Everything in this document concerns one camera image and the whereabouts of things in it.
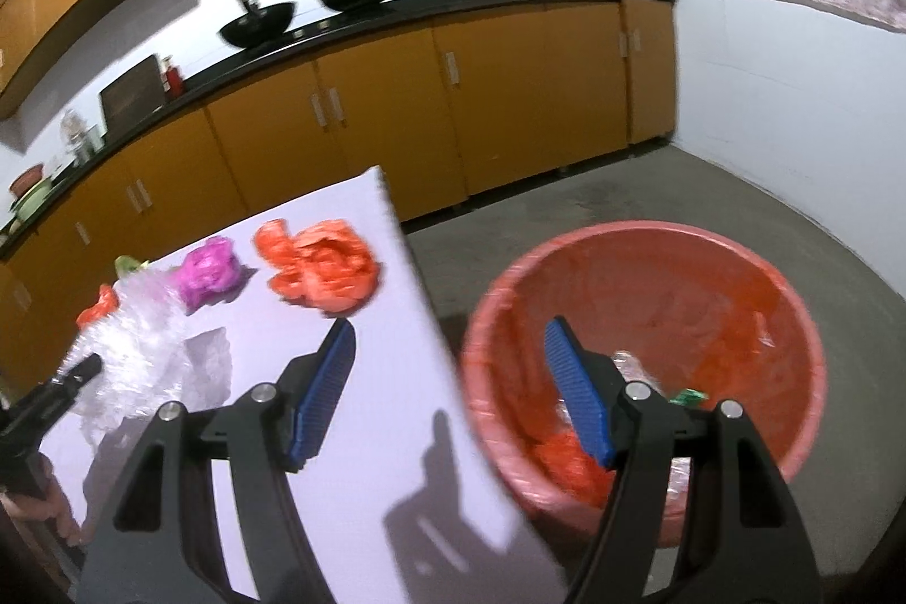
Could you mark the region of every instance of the trash bin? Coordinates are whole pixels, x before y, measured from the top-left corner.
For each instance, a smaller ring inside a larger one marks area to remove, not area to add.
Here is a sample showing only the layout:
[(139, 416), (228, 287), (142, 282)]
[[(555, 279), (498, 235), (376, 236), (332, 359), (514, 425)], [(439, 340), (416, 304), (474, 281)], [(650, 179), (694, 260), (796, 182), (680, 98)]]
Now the trash bin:
[[(821, 340), (780, 272), (730, 239), (661, 221), (566, 233), (514, 262), (469, 321), (462, 382), (474, 428), (511, 494), (563, 555), (596, 532), (601, 508), (552, 480), (538, 449), (563, 432), (542, 333), (556, 315), (583, 346), (642, 362), (664, 393), (740, 401), (789, 482), (826, 395)], [(669, 498), (660, 544), (678, 544), (685, 494)]]

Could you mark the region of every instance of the concrete floor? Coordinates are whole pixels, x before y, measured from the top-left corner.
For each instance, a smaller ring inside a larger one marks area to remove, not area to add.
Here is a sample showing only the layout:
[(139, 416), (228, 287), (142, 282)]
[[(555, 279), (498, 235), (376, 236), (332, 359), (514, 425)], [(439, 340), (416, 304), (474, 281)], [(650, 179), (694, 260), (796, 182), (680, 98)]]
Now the concrete floor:
[(485, 203), (416, 224), (423, 227), (409, 235), (454, 350), (497, 274), (533, 246), (589, 224), (678, 221), (773, 262), (808, 305), (828, 369), (821, 429), (792, 484), (794, 497), (822, 574), (858, 569), (906, 496), (906, 303), (899, 295), (808, 219), (672, 146), (523, 183)]

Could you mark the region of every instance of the orange plastic bag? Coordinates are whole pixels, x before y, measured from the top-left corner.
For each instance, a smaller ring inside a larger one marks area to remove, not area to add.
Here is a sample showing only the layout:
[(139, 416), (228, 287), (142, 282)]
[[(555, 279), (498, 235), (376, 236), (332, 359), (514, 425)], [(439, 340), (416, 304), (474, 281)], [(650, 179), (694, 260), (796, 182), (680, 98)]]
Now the orange plastic bag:
[(287, 301), (341, 313), (359, 306), (377, 288), (379, 265), (346, 221), (321, 221), (294, 237), (286, 221), (268, 221), (255, 232), (253, 243), (278, 269), (268, 287)]
[(100, 320), (103, 316), (110, 315), (119, 307), (119, 298), (110, 285), (101, 285), (98, 294), (98, 301), (92, 307), (86, 307), (75, 319), (75, 324), (78, 325), (79, 330), (82, 330), (85, 325), (89, 325), (95, 320)]

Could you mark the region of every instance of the white tabletop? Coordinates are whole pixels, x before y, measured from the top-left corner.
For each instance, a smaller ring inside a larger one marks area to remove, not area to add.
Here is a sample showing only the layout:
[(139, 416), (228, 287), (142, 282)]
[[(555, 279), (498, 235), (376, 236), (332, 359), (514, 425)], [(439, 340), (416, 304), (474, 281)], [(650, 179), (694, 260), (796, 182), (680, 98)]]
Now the white tabletop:
[[(320, 455), (287, 477), (337, 601), (561, 601), (560, 569), (470, 434), (453, 358), (377, 168), (223, 230), (239, 259), (257, 273), (235, 301), (201, 307), (189, 320), (193, 333), (225, 328), (230, 401), (258, 382), (274, 381), (290, 358), (316, 349), (332, 322), (318, 310), (282, 303), (267, 289), (273, 269), (255, 253), (251, 238), (273, 218), (286, 219), (292, 233), (316, 221), (345, 219), (382, 265), (378, 291), (351, 317), (355, 364)], [(180, 264), (194, 246), (157, 266)], [(79, 422), (67, 414), (42, 450), (83, 521), (83, 481), (93, 453)], [(116, 468), (128, 450), (119, 449), (119, 461), (103, 462)], [(214, 478), (230, 581), (238, 592), (255, 596), (225, 462), (215, 462)], [(88, 496), (96, 498), (97, 491), (89, 488)]]

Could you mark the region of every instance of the black countertop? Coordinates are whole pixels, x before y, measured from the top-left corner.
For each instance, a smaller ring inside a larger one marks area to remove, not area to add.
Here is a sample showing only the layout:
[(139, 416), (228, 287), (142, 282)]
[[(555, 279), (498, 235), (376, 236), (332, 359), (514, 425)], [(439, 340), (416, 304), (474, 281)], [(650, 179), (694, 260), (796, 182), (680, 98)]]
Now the black countertop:
[(201, 70), (201, 72), (186, 79), (186, 92), (179, 99), (169, 103), (150, 117), (145, 118), (127, 135), (119, 137), (114, 142), (108, 142), (91, 162), (82, 167), (74, 168), (53, 186), (47, 200), (41, 204), (37, 211), (15, 233), (10, 234), (6, 243), (0, 245), (0, 260), (6, 260), (15, 248), (35, 229), (35, 226), (44, 218), (47, 212), (53, 209), (55, 203), (60, 201), (69, 189), (79, 183), (102, 162), (119, 152), (124, 146), (138, 139), (154, 126), (174, 117), (192, 107), (199, 105), (204, 99), (209, 98), (216, 91), (236, 83), (252, 73), (272, 67), (280, 62), (287, 61), (298, 55), (308, 54), (351, 37), (368, 34), (370, 32), (384, 31), (409, 22), (418, 22), (420, 19), (429, 19), (440, 14), (450, 14), (459, 11), (481, 10), (482, 8), (497, 8), (512, 6), (520, 3), (559, 3), (575, 1), (617, 1), (617, 0), (397, 0), (385, 1), (376, 10), (359, 14), (337, 14), (323, 19), (321, 22), (306, 24), (303, 27), (291, 29), (273, 42), (257, 46), (255, 49), (243, 49), (214, 65)]

